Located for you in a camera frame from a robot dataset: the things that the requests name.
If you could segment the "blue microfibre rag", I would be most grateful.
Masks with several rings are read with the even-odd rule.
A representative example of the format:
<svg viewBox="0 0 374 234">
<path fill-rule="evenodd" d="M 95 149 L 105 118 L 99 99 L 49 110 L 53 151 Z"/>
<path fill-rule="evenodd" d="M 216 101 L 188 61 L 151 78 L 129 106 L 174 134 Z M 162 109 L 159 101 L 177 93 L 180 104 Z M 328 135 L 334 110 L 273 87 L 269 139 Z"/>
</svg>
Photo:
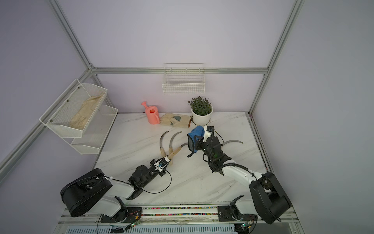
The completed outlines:
<svg viewBox="0 0 374 234">
<path fill-rule="evenodd" d="M 204 138 L 204 127 L 197 126 L 190 133 L 188 133 L 188 148 L 191 154 L 195 154 L 198 151 L 201 140 Z"/>
</svg>

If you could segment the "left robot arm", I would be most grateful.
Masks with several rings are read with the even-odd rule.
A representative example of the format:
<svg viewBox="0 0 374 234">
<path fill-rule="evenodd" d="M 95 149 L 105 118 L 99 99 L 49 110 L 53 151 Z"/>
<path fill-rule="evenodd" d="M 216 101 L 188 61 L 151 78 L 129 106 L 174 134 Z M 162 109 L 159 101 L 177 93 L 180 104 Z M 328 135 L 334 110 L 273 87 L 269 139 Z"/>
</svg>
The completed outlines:
<svg viewBox="0 0 374 234">
<path fill-rule="evenodd" d="M 72 217 L 86 213 L 124 216 L 128 212 L 125 201 L 140 196 L 154 178 L 165 173 L 166 167 L 161 167 L 157 162 L 150 167 L 141 165 L 126 182 L 106 176 L 96 168 L 64 186 L 60 196 Z"/>
</svg>

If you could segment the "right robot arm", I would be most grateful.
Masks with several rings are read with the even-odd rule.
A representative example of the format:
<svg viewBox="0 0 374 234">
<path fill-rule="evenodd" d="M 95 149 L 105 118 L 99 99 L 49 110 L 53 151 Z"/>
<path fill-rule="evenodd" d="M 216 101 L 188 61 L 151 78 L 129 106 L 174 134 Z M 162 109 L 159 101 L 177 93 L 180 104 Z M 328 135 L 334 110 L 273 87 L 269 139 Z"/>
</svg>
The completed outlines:
<svg viewBox="0 0 374 234">
<path fill-rule="evenodd" d="M 247 167 L 236 163 L 222 150 L 222 144 L 216 136 L 206 140 L 202 136 L 189 138 L 189 146 L 195 151 L 202 151 L 207 156 L 207 163 L 213 173 L 228 176 L 248 187 L 251 199 L 239 200 L 238 196 L 231 202 L 242 214 L 257 214 L 265 223 L 272 224 L 280 221 L 281 216 L 291 207 L 292 203 L 276 176 L 271 172 L 255 173 Z"/>
</svg>

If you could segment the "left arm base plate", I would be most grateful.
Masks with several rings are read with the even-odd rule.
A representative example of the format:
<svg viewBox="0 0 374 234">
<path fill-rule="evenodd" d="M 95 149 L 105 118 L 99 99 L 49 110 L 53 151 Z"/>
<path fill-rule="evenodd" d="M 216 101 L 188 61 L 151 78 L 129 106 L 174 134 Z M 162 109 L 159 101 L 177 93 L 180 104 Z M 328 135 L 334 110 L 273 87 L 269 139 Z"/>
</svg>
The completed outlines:
<svg viewBox="0 0 374 234">
<path fill-rule="evenodd" d="M 127 207 L 120 209 L 113 217 L 104 215 L 100 219 L 100 223 L 134 223 L 140 220 L 142 215 L 141 207 Z"/>
</svg>

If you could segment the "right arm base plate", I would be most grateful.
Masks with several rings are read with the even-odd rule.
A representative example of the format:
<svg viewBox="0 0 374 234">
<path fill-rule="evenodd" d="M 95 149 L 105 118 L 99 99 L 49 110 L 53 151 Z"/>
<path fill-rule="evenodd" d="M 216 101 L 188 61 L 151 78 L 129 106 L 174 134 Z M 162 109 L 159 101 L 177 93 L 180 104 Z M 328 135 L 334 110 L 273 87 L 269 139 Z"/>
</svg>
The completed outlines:
<svg viewBox="0 0 374 234">
<path fill-rule="evenodd" d="M 218 219 L 220 222 L 225 221 L 257 221 L 258 216 L 255 214 L 241 214 L 233 206 L 218 206 Z"/>
</svg>

